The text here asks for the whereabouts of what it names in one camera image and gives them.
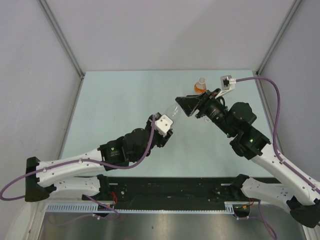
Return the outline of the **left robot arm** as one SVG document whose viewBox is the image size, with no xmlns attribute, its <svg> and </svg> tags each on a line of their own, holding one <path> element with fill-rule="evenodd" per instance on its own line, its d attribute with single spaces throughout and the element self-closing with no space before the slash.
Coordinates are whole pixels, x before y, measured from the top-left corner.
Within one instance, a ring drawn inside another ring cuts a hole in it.
<svg viewBox="0 0 320 240">
<path fill-rule="evenodd" d="M 153 147 L 164 147 L 172 136 L 173 120 L 163 114 L 152 115 L 145 128 L 137 128 L 116 140 L 74 158 L 40 161 L 26 160 L 25 201 L 45 200 L 56 189 L 55 180 L 95 171 L 128 169 L 147 157 Z"/>
</svg>

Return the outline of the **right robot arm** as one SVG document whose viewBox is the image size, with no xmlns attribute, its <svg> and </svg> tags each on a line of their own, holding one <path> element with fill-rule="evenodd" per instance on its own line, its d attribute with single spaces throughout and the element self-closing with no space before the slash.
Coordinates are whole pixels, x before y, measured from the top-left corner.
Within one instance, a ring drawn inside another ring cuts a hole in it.
<svg viewBox="0 0 320 240">
<path fill-rule="evenodd" d="M 271 186 L 240 174 L 230 188 L 231 196 L 259 199 L 282 208 L 298 223 L 315 228 L 320 223 L 320 183 L 279 152 L 268 137 L 253 127 L 257 116 L 248 103 L 236 102 L 227 108 L 219 93 L 207 90 L 201 95 L 178 96 L 184 113 L 197 119 L 207 117 L 228 138 L 233 151 L 251 160 L 274 176 L 283 186 Z"/>
</svg>

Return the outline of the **clear water bottle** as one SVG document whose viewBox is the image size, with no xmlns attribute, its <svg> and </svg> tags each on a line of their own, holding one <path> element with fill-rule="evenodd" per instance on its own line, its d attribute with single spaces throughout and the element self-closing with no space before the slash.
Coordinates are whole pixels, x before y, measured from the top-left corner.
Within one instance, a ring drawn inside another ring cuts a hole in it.
<svg viewBox="0 0 320 240">
<path fill-rule="evenodd" d="M 180 119 L 183 111 L 178 104 L 173 104 L 168 108 L 168 116 L 172 121 L 177 121 Z"/>
</svg>

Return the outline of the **tall orange tea bottle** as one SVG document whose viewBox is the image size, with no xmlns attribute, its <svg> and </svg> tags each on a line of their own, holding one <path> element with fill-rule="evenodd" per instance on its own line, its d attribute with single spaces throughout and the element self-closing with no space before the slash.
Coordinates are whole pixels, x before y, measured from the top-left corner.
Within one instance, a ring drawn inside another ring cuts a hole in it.
<svg viewBox="0 0 320 240">
<path fill-rule="evenodd" d="M 196 95 L 200 95 L 207 90 L 206 80 L 201 77 L 194 85 L 194 92 Z"/>
</svg>

